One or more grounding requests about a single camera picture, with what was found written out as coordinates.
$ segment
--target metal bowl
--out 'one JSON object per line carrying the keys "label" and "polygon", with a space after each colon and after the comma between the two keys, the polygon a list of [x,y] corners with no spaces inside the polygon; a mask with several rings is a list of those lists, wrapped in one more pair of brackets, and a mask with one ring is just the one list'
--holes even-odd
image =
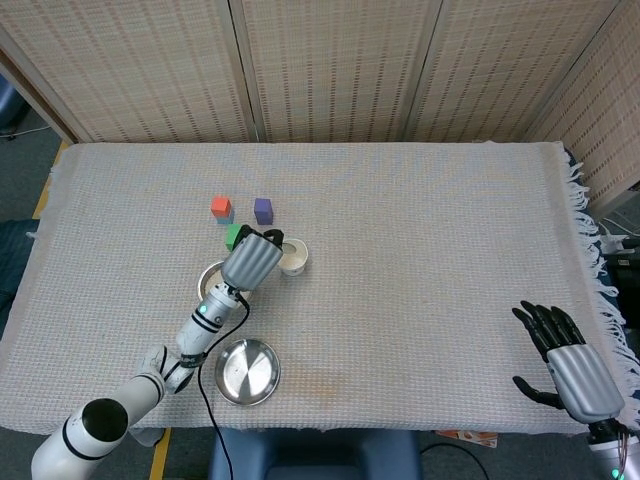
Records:
{"label": "metal bowl", "polygon": [[215,376],[220,393],[228,401],[235,405],[257,405],[278,386],[280,362],[266,343],[238,340],[218,356]]}
{"label": "metal bowl", "polygon": [[[198,298],[200,301],[207,296],[209,290],[222,282],[222,273],[220,272],[220,269],[222,269],[223,263],[224,262],[222,261],[212,263],[200,274],[200,278],[198,279]],[[249,300],[249,298],[251,298],[251,292],[241,293],[245,300]]]}

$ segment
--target woven wall panel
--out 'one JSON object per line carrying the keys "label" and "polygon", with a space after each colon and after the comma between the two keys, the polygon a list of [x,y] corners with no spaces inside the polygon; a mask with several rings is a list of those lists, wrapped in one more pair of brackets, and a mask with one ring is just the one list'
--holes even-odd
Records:
{"label": "woven wall panel", "polygon": [[246,141],[215,2],[9,0],[0,25],[82,141]]}
{"label": "woven wall panel", "polygon": [[407,139],[520,140],[615,3],[445,0]]}
{"label": "woven wall panel", "polygon": [[396,140],[436,1],[243,0],[267,140]]}
{"label": "woven wall panel", "polygon": [[619,8],[527,136],[584,162],[594,212],[640,181],[640,3]]}

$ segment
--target gray floor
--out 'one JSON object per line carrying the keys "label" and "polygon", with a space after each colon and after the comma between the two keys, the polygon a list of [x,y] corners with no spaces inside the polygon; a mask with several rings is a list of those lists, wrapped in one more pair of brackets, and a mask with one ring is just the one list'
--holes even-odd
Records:
{"label": "gray floor", "polygon": [[[30,113],[20,130],[43,125]],[[0,221],[30,218],[40,196],[59,145],[52,131],[37,132],[13,141],[0,139]],[[640,197],[612,216],[626,228],[640,228]],[[173,431],[165,478],[205,478],[211,446],[212,429],[177,429]],[[27,479],[29,464],[35,449],[44,437],[0,428],[0,477],[10,480]],[[432,433],[421,436],[423,445],[441,441]],[[501,435],[497,449],[458,442],[473,451],[485,465],[492,480],[539,480],[549,478],[580,478],[595,480],[593,463],[584,436],[563,435]],[[138,445],[131,438],[101,465],[93,478],[148,478],[152,449]],[[464,453],[452,449],[435,449],[423,458],[425,479],[480,479],[481,472]]]}

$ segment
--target robotic hand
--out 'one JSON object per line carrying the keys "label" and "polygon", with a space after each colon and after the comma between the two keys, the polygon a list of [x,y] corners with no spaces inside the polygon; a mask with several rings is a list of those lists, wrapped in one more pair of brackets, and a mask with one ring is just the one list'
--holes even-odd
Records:
{"label": "robotic hand", "polygon": [[513,377],[518,389],[534,402],[565,409],[574,420],[589,426],[589,448],[603,478],[640,480],[638,438],[615,420],[624,399],[596,350],[559,308],[528,302],[522,302],[522,307],[513,313],[547,363],[558,393],[539,392],[523,378]]}
{"label": "robotic hand", "polygon": [[31,461],[33,480],[86,480],[124,439],[129,428],[163,399],[184,389],[206,359],[206,348],[238,301],[254,290],[282,257],[283,234],[260,234],[243,225],[222,265],[223,282],[200,302],[176,337],[179,354],[166,346],[152,348],[138,374],[105,398],[76,410],[38,448]]}

